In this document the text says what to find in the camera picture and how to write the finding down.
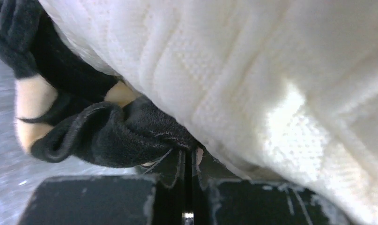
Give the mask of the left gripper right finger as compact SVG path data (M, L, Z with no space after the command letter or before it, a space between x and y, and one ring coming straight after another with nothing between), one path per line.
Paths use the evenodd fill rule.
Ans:
M287 181L243 180L203 150L192 153L196 225L349 225L322 196Z

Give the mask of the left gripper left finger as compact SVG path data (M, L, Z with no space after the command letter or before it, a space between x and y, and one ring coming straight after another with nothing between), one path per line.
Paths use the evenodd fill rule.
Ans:
M21 225L181 225L185 153L137 175L57 176L32 194Z

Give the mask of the white yellow-edged pillow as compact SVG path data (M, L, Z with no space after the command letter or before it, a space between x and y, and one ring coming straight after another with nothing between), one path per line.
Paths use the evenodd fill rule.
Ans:
M378 225L378 0L43 0L63 42L259 166Z

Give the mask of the black floral pillowcase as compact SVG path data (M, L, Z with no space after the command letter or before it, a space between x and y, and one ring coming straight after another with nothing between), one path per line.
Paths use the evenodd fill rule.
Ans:
M0 0L0 59L15 77L16 137L37 159L125 168L200 148L150 99L72 52L37 0Z

